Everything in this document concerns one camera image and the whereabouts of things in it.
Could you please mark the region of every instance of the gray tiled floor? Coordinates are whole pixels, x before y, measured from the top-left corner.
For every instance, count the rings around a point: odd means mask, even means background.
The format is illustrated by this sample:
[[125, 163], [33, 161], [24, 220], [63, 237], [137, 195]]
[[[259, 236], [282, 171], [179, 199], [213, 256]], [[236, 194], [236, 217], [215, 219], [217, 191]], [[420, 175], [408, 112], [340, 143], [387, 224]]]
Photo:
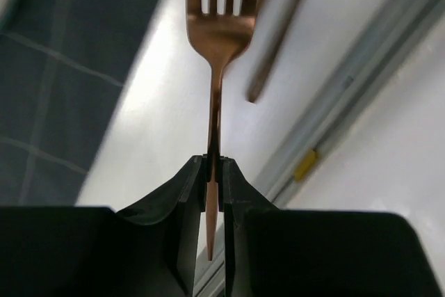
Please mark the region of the gray tiled floor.
[[25, 143], [29, 141], [44, 61], [40, 52], [0, 37], [1, 135]]
[[89, 169], [120, 90], [99, 77], [60, 64], [39, 148]]
[[74, 204], [157, 0], [21, 0], [0, 35], [0, 205]]

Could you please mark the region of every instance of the white surface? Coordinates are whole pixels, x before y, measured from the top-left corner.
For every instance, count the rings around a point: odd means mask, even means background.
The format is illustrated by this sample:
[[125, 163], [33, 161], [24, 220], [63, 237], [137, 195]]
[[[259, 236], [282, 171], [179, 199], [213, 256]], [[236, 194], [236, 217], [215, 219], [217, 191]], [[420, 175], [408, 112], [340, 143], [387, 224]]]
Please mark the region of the white surface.
[[[253, 182], [384, 0], [306, 0], [258, 104], [245, 89], [285, 0], [271, 0], [224, 80], [221, 153]], [[131, 204], [205, 153], [210, 69], [189, 46], [185, 0], [162, 0], [78, 204]], [[200, 235], [198, 252], [204, 247]]]
[[288, 207], [395, 211], [445, 287], [445, 19]]

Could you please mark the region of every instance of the fork handle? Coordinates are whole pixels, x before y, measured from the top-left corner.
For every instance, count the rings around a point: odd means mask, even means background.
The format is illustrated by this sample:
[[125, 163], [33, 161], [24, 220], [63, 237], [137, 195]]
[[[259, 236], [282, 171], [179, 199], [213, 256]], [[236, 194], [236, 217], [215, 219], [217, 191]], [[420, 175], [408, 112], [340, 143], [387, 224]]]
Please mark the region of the fork handle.
[[299, 5], [301, 4], [301, 1], [302, 0], [290, 0], [290, 5], [286, 9], [284, 19], [282, 20], [281, 24], [278, 27], [278, 30], [275, 33], [275, 39], [273, 40], [270, 49], [267, 51], [267, 54], [263, 57], [260, 66], [258, 67], [250, 82], [246, 94], [247, 100], [249, 102], [255, 103], [258, 100], [259, 96], [262, 94], [264, 86], [269, 79], [270, 72], [272, 71], [278, 53], [282, 48], [284, 39], [291, 26], [293, 17], [296, 14]]
[[213, 258], [216, 221], [218, 218], [218, 180], [220, 167], [221, 133], [221, 92], [223, 84], [223, 66], [212, 66], [209, 139], [207, 146], [207, 194], [206, 194], [206, 230], [207, 257]]

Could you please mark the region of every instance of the fork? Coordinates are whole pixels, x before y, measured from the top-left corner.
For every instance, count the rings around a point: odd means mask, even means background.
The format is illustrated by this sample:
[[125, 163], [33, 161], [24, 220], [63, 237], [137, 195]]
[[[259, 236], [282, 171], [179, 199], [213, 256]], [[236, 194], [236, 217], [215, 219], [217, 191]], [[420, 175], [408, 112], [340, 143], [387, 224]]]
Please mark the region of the fork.
[[220, 166], [221, 88], [225, 68], [249, 46], [256, 20], [257, 0], [241, 0], [234, 15], [234, 0], [226, 0], [225, 14], [217, 13], [217, 0], [209, 0], [203, 13], [201, 0], [186, 0], [187, 35], [191, 46], [209, 62], [211, 94], [207, 144], [206, 228], [207, 256], [213, 257], [218, 215], [218, 171]]
[[[262, 94], [264, 86], [266, 85], [275, 64], [275, 60], [283, 45], [284, 38], [287, 35], [292, 20], [301, 3], [302, 0], [290, 0], [290, 5], [284, 12], [282, 23], [277, 28], [275, 39], [271, 42], [269, 50], [262, 58], [247, 89], [246, 99], [249, 102], [256, 102]], [[259, 1], [257, 9], [259, 12], [261, 11], [263, 4], [264, 0], [261, 0], [261, 2]]]

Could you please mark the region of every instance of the rose gold fork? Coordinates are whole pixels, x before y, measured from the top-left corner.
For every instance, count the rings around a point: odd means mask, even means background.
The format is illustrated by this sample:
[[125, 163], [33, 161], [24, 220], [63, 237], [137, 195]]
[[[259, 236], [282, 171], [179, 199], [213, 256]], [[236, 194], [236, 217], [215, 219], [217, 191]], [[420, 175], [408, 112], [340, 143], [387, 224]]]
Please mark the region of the rose gold fork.
[[206, 228], [207, 255], [213, 257], [218, 215], [218, 168], [220, 165], [221, 88], [225, 68], [249, 46], [253, 36], [257, 0], [241, 0], [234, 15], [234, 0], [226, 0], [225, 14], [216, 11], [217, 0], [209, 0], [209, 14], [201, 0], [187, 2], [187, 34], [191, 46], [211, 67], [209, 138], [207, 146]]

